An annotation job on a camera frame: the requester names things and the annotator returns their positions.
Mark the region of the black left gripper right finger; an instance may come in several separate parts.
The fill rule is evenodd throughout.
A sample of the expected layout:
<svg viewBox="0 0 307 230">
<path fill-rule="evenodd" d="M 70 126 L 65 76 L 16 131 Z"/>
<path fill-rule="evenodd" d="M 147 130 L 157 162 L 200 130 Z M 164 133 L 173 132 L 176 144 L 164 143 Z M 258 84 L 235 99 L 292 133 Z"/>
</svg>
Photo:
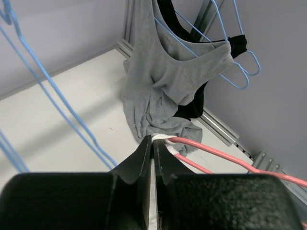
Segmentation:
<svg viewBox="0 0 307 230">
<path fill-rule="evenodd" d="M 153 143 L 161 230 L 300 230 L 282 182 L 264 174 L 196 174 Z"/>
</svg>

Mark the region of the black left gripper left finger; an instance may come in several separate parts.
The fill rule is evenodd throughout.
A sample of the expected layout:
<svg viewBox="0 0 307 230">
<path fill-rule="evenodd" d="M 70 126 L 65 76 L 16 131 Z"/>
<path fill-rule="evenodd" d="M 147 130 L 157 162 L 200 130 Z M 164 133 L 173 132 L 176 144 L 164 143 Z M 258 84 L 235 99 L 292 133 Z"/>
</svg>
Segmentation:
<svg viewBox="0 0 307 230">
<path fill-rule="evenodd" d="M 152 139 L 109 172 L 36 172 L 11 178 L 0 195 L 3 230 L 148 229 Z"/>
</svg>

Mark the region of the white tank top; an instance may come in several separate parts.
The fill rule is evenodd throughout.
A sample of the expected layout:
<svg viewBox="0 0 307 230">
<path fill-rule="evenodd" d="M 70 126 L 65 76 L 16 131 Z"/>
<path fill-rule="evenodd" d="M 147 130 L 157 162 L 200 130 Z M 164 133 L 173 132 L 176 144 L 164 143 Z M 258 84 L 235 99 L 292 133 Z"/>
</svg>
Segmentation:
<svg viewBox="0 0 307 230">
<path fill-rule="evenodd" d="M 166 148 L 172 155 L 177 155 L 179 152 L 173 147 L 174 142 L 170 141 L 171 138 L 175 138 L 176 136 L 166 135 L 166 134 L 154 134 L 152 137 L 152 142 L 155 140 L 162 140 L 165 144 Z"/>
</svg>

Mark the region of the pink wire hanger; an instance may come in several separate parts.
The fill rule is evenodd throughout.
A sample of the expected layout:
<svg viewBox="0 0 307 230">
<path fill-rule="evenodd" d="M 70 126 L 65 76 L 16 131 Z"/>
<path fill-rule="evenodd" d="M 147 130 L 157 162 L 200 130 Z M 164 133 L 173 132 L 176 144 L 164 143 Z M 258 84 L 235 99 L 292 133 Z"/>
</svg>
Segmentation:
<svg viewBox="0 0 307 230">
<path fill-rule="evenodd" d="M 248 164 L 247 162 L 233 155 L 230 155 L 228 153 L 222 152 L 220 150 L 214 149 L 212 147 L 206 146 L 204 144 L 201 144 L 199 142 L 196 142 L 196 141 L 193 141 L 187 138 L 171 137 L 167 139 L 167 142 L 170 144 L 174 144 L 174 143 L 187 144 L 189 146 L 195 147 L 198 150 L 204 151 L 206 156 L 212 155 L 216 159 L 219 159 L 218 162 L 214 162 L 213 164 L 208 163 L 207 166 L 204 167 L 200 163 L 194 160 L 191 160 L 190 158 L 180 156 L 179 154 L 174 155 L 177 159 L 199 170 L 202 173 L 206 173 L 206 174 L 237 173 L 237 169 L 241 167 L 245 169 L 246 173 L 251 172 L 255 174 L 272 175 L 272 176 L 277 177 L 278 179 L 288 181 L 290 183 L 294 183 L 302 187 L 307 186 L 307 182 L 302 179 L 299 179 L 293 176 L 289 176 L 284 173 L 271 172 L 271 171 L 257 169 L 253 167 L 252 165 Z"/>
</svg>

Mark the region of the blue wire hanger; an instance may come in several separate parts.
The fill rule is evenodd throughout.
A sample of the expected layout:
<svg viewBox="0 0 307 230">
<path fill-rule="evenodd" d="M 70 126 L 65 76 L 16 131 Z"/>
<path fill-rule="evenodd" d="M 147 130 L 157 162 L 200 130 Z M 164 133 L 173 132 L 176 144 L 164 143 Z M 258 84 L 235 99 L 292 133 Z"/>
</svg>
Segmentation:
<svg viewBox="0 0 307 230">
<path fill-rule="evenodd" d="M 30 172 L 25 162 L 21 158 L 21 156 L 17 153 L 15 148 L 6 138 L 2 130 L 0 131 L 0 148 L 3 151 L 4 155 L 11 162 L 11 164 L 16 168 L 16 170 L 20 173 L 28 173 Z"/>
<path fill-rule="evenodd" d="M 68 109 L 70 114 L 75 118 L 77 123 L 81 126 L 81 128 L 84 129 L 86 134 L 89 136 L 90 140 L 88 140 L 82 132 L 79 130 L 79 128 L 74 125 L 74 123 L 65 115 L 65 113 L 62 111 L 62 109 L 59 107 L 59 105 L 56 103 L 54 98 L 51 96 L 47 88 L 43 85 L 42 81 L 38 77 L 38 75 L 35 73 L 33 68 L 30 66 L 30 64 L 26 61 L 25 57 L 21 54 L 20 50 L 16 47 L 16 45 L 13 43 L 13 41 L 9 38 L 9 36 L 6 34 L 3 28 L 0 29 L 1 33 L 5 37 L 5 39 L 8 41 L 8 43 L 11 45 L 15 53 L 19 56 L 19 58 L 22 60 L 24 65 L 28 68 L 38 85 L 43 90 L 44 94 L 47 96 L 47 98 L 50 100 L 50 102 L 53 104 L 53 106 L 56 108 L 56 110 L 60 113 L 60 115 L 64 118 L 64 120 L 68 123 L 68 125 L 74 130 L 74 132 L 82 139 L 82 141 L 96 154 L 96 156 L 107 166 L 107 168 L 112 169 L 115 166 L 117 166 L 116 161 L 108 155 L 102 147 L 99 145 L 95 135 L 93 132 L 89 129 L 89 127 L 85 124 L 85 122 L 81 119 L 81 117 L 75 112 L 73 107 L 70 105 L 66 97 L 63 95 L 62 91 L 58 88 L 56 83 L 52 80 L 51 76 L 48 74 L 42 63 L 39 61 L 38 57 L 35 55 L 33 50 L 30 48 L 28 43 L 25 41 L 20 25 L 18 22 L 18 19 L 16 17 L 16 14 L 14 10 L 12 9 L 11 2 L 9 0 L 3 0 L 2 1 L 4 9 L 0 11 L 0 17 L 5 21 L 7 25 L 11 25 L 14 27 L 15 32 L 17 34 L 17 37 L 22 44 L 22 46 L 26 49 L 28 54 L 31 56 L 33 61 L 36 63 L 36 65 L 39 67 L 41 72 L 43 73 L 44 77 L 52 87 L 52 89 L 55 91 L 56 95 L 60 98 L 60 100 L 63 102 L 65 107 Z"/>
</svg>

